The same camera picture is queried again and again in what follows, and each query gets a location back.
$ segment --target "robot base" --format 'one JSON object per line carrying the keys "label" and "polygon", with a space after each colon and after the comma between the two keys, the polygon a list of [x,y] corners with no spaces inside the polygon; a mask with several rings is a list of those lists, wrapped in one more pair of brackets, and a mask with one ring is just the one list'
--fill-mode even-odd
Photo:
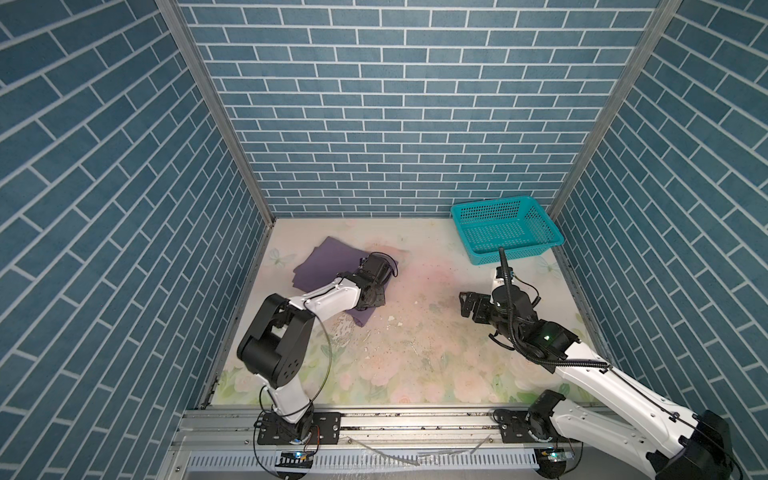
{"label": "robot base", "polygon": [[[283,421],[276,413],[267,412],[264,414],[261,425],[259,425],[259,435],[257,443],[259,445],[295,445],[285,435],[281,435],[279,422]],[[315,412],[312,415],[312,426],[310,427],[310,438],[308,445],[317,444],[317,427],[320,428],[321,445],[337,445],[339,443],[339,425],[341,414],[338,412]]]}

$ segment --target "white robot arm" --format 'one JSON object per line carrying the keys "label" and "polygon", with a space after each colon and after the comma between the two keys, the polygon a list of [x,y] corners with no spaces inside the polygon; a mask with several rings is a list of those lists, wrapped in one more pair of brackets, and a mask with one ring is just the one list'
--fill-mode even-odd
{"label": "white robot arm", "polygon": [[[320,322],[350,309],[365,310],[385,302],[384,288],[396,264],[382,253],[360,260],[354,273],[339,273],[326,286],[302,296],[268,296],[237,347],[237,358],[259,376],[277,414],[278,436],[303,443],[312,427],[313,404],[296,374],[304,360],[315,319]],[[282,336],[273,329],[286,327]]]}
{"label": "white robot arm", "polygon": [[[462,292],[462,315],[496,328],[490,337],[528,361],[585,389],[622,419],[588,412],[549,390],[528,410],[534,438],[576,439],[634,466],[657,480],[726,480],[735,465],[728,424],[660,396],[582,343],[573,332],[539,319],[528,295],[512,284],[503,249],[491,295]],[[511,346],[495,337],[503,335]],[[554,472],[557,478],[562,471]]]}
{"label": "white robot arm", "polygon": [[[529,433],[540,442],[575,439],[634,466],[657,480],[726,480],[734,465],[728,424],[707,410],[696,415],[663,398],[610,365],[558,323],[538,318],[528,295],[512,284],[503,249],[490,295],[462,292],[462,315],[496,328],[489,335],[550,373],[585,389],[627,423],[589,412],[549,390],[531,405]],[[329,285],[302,296],[266,298],[237,349],[237,357],[266,384],[277,414],[278,435],[302,443],[310,433],[312,401],[296,376],[314,319],[343,310],[384,304],[384,287],[394,265],[371,254],[355,273],[341,273]],[[287,326],[282,337],[273,327]],[[499,342],[502,335],[511,346]],[[545,476],[545,470],[538,471]],[[557,478],[562,471],[554,471]]]}

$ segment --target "mounting plate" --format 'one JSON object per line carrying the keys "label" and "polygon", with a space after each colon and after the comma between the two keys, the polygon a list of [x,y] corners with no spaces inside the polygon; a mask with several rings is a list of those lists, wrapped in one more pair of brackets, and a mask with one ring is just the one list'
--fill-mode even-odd
{"label": "mounting plate", "polygon": [[[277,418],[275,412],[267,412],[264,414],[261,424],[257,424],[259,428],[257,443],[259,445],[292,445],[277,435]],[[312,445],[317,445],[317,429],[315,425],[320,427],[321,445],[337,445],[339,443],[341,413],[315,412],[312,415],[312,424],[310,439],[307,441],[307,445],[310,448]]]}
{"label": "mounting plate", "polygon": [[528,410],[496,410],[496,420],[504,443],[536,443],[525,416]]}

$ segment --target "ventilation slot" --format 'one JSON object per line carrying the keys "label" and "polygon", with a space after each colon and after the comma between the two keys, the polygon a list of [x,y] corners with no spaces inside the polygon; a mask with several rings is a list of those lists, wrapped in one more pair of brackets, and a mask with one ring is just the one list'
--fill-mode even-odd
{"label": "ventilation slot", "polygon": [[[365,473],[365,472],[400,472],[403,470],[510,470],[537,469],[533,449],[503,448],[482,449],[473,454],[441,454],[440,450],[384,449],[384,453],[393,457],[418,462],[416,467],[393,458],[384,457],[368,450],[350,452],[350,450],[320,450],[315,457],[313,473]],[[274,469],[282,450],[259,452],[259,460],[269,469]],[[189,472],[256,472],[261,467],[255,462],[252,452],[194,452],[190,456]],[[298,468],[280,469],[286,472],[303,472]]]}

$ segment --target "aluminum frame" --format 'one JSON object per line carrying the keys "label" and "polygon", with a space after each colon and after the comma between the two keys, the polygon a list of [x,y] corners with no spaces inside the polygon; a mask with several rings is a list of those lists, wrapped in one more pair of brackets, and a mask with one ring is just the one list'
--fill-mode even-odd
{"label": "aluminum frame", "polygon": [[237,298],[235,310],[232,312],[230,321],[227,324],[227,330],[224,332],[224,336],[221,339],[221,344],[216,358],[210,366],[210,371],[205,379],[203,390],[200,392],[200,398],[197,399],[197,408],[205,410],[210,405],[210,399],[214,396],[214,391],[218,385],[221,371],[224,368],[224,364],[227,362],[227,355],[234,342],[235,334],[237,333],[237,326],[240,324],[240,317],[243,316],[243,311],[248,303],[248,297],[250,296],[250,289],[253,286],[253,282],[256,281],[256,275],[259,273],[261,263],[264,261],[264,255],[266,255],[266,246],[270,242],[272,237],[272,230],[274,226],[266,227],[264,233],[259,240],[259,250],[253,258],[246,276],[243,288],[240,290],[240,296]]}
{"label": "aluminum frame", "polygon": [[187,21],[184,20],[184,14],[181,12],[177,0],[156,0],[156,3],[160,9],[160,14],[163,15],[163,20],[168,25],[170,35],[176,41],[176,46],[179,48],[181,56],[190,69],[195,85],[200,90],[200,94],[203,95],[203,100],[208,106],[214,122],[216,122],[224,143],[227,144],[227,148],[232,154],[232,159],[237,166],[237,170],[240,172],[240,176],[245,181],[250,196],[256,203],[262,217],[264,217],[266,225],[272,227],[275,223],[275,216],[272,215],[269,204],[267,204],[264,195],[261,193],[256,176],[248,162],[245,150],[243,150],[243,145],[240,143],[240,139],[237,138],[232,121],[229,115],[227,115],[227,110],[224,108],[221,97],[216,91],[214,81],[211,79],[202,55],[200,55],[200,50],[195,45],[192,31],[189,25],[187,25]]}
{"label": "aluminum frame", "polygon": [[584,287],[581,286],[581,281],[579,281],[571,262],[568,261],[563,247],[552,247],[552,253],[560,266],[560,272],[563,274],[563,279],[571,291],[571,296],[574,297],[576,308],[581,314],[581,319],[584,320],[584,327],[586,327],[589,338],[594,344],[594,351],[611,363],[616,363],[614,351],[605,339],[603,331],[600,330],[598,318],[587,300]]}
{"label": "aluminum frame", "polygon": [[645,67],[650,55],[654,52],[654,48],[656,48],[659,40],[661,40],[661,35],[667,30],[667,26],[672,21],[682,1],[660,0],[656,10],[648,19],[643,35],[637,42],[637,46],[632,50],[629,59],[627,59],[627,64],[621,72],[621,76],[616,81],[614,90],[605,102],[605,106],[600,110],[598,118],[594,121],[592,130],[587,135],[581,150],[574,159],[571,171],[565,175],[560,190],[558,190],[554,200],[547,209],[547,214],[552,220],[556,219],[563,210],[565,202],[568,201],[568,197],[571,196],[571,192],[576,187],[579,178],[581,178],[581,175],[592,161],[594,152],[597,151],[600,143],[603,141],[608,128],[613,123],[616,115],[618,115],[621,105],[632,90],[632,86],[643,71],[643,67]]}
{"label": "aluminum frame", "polygon": [[[497,408],[528,409],[527,404],[484,404],[479,406],[317,406],[317,412],[341,412],[338,445],[324,450],[360,450],[362,442],[374,449],[473,449],[485,440],[482,449],[547,448],[551,443],[505,444],[498,425],[490,416]],[[589,412],[621,419],[603,406],[587,406]],[[252,451],[253,424],[258,408],[209,408],[187,410],[171,442],[158,480],[181,480],[194,452]],[[276,447],[256,445],[256,451]]]}

